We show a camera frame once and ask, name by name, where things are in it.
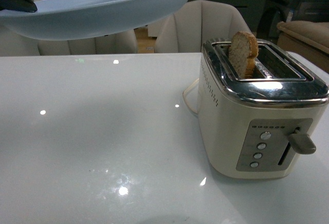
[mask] cream toaster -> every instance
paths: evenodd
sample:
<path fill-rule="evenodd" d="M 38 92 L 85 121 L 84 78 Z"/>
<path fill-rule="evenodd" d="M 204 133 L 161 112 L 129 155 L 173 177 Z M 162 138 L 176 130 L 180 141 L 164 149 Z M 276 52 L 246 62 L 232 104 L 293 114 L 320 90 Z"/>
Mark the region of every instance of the cream toaster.
<path fill-rule="evenodd" d="M 203 44 L 197 113 L 207 156 L 220 173 L 241 179 L 287 176 L 328 104 L 328 86 L 276 45 L 258 40 L 251 79 L 228 61 L 230 42 Z"/>

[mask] white table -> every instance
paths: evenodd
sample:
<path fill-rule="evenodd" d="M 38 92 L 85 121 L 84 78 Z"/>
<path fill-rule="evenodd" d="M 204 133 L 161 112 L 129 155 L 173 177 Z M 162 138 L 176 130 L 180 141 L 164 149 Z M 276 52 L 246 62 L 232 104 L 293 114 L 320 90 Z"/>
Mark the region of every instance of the white table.
<path fill-rule="evenodd" d="M 0 223 L 327 223 L 329 109 L 312 135 L 317 152 L 290 175 L 228 178 L 209 165 L 182 100 L 199 62 L 1 58 Z"/>

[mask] bread slice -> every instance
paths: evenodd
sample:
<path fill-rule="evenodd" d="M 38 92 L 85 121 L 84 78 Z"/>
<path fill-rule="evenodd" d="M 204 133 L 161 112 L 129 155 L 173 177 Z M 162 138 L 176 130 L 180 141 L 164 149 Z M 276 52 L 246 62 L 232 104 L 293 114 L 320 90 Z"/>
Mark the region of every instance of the bread slice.
<path fill-rule="evenodd" d="M 237 32 L 232 38 L 228 59 L 240 78 L 252 78 L 257 56 L 258 43 L 255 36 L 245 31 Z"/>

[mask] white chair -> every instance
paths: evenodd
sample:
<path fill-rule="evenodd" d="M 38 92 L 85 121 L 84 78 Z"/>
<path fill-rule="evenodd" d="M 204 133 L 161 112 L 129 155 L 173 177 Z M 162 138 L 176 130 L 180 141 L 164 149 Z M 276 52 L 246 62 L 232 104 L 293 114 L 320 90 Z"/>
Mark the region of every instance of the white chair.
<path fill-rule="evenodd" d="M 238 31 L 251 32 L 235 7 L 205 0 L 187 2 L 163 22 L 155 52 L 201 52 L 206 40 L 230 39 Z"/>
<path fill-rule="evenodd" d="M 138 49 L 134 30 L 81 40 L 39 41 L 0 26 L 0 42 L 0 57 L 137 53 Z"/>
<path fill-rule="evenodd" d="M 134 30 L 117 34 L 68 41 L 39 41 L 40 55 L 82 55 L 137 53 Z"/>
<path fill-rule="evenodd" d="M 37 56 L 38 41 L 21 36 L 0 25 L 0 57 Z"/>

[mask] floor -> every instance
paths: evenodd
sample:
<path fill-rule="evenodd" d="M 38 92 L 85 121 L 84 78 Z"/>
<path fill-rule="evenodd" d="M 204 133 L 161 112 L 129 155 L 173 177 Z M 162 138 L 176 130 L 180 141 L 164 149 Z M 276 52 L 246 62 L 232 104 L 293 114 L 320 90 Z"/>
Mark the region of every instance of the floor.
<path fill-rule="evenodd" d="M 147 26 L 135 29 L 138 44 L 138 53 L 154 53 L 155 38 L 148 36 Z"/>

